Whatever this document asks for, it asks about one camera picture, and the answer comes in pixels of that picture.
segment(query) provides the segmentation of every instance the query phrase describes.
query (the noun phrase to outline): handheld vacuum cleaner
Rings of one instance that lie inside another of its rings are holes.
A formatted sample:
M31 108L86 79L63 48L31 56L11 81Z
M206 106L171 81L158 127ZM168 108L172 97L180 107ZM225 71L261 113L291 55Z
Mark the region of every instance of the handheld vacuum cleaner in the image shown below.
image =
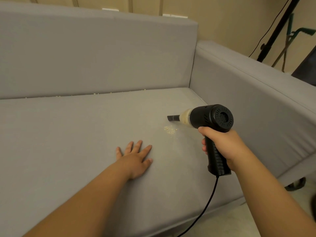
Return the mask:
M200 126L211 127L212 129L220 132L228 132L234 123L234 118L230 110L222 105L206 105L196 107L194 109L188 109L180 115L167 116L169 121L180 121L188 126L199 128ZM207 156L209 159L208 170L216 176L216 182L212 195L207 202L202 213L195 219L195 221L177 237L184 235L191 229L191 227L198 221L198 219L206 211L211 199L215 193L218 178L223 175L230 175L232 172L227 165L226 159L217 150L214 142L205 136L205 144Z

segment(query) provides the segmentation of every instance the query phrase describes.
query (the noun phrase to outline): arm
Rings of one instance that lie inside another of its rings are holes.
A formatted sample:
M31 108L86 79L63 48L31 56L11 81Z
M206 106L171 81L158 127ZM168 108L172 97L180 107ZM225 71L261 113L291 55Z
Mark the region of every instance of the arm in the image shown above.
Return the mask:
M24 237L101 236L112 207L129 179L141 176L152 159L143 161L151 146L138 153L142 141L126 147L122 156L116 148L117 161L106 168L73 197L49 214Z
M236 131L217 132L200 127L214 141L235 171L250 212L262 237L316 236L316 223L243 143ZM205 139L202 140L206 151Z

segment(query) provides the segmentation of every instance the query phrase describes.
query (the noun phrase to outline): sofa seat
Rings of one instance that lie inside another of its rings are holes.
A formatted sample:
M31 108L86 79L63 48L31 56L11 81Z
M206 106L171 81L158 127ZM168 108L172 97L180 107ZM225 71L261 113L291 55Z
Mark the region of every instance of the sofa seat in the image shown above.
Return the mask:
M201 105L189 88L0 100L0 236L23 235L139 139L154 162L121 192L107 235L153 235L195 218L216 178L202 135L167 115ZM208 211L242 196L236 175L223 176Z

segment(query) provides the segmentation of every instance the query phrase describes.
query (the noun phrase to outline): person's left hand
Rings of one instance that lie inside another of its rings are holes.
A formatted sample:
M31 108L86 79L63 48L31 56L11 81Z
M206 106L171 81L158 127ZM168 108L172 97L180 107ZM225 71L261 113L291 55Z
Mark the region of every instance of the person's left hand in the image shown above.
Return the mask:
M133 148L133 142L131 141L127 145L124 155L122 155L120 147L116 148L116 162L127 171L129 179L135 179L144 174L144 172L153 162L153 159L147 159L143 161L148 155L152 145L148 145L141 152L139 152L142 142L143 141L138 141Z

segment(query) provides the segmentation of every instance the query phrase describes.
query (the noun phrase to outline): vacuum handle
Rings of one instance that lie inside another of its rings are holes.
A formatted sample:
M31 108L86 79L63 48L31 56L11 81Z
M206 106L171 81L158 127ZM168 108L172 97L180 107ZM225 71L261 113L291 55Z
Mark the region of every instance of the vacuum handle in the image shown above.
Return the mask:
M205 136L205 143L209 159L209 165L207 167L209 172L216 176L230 175L232 172L227 165L226 159L219 153L215 143L207 136Z

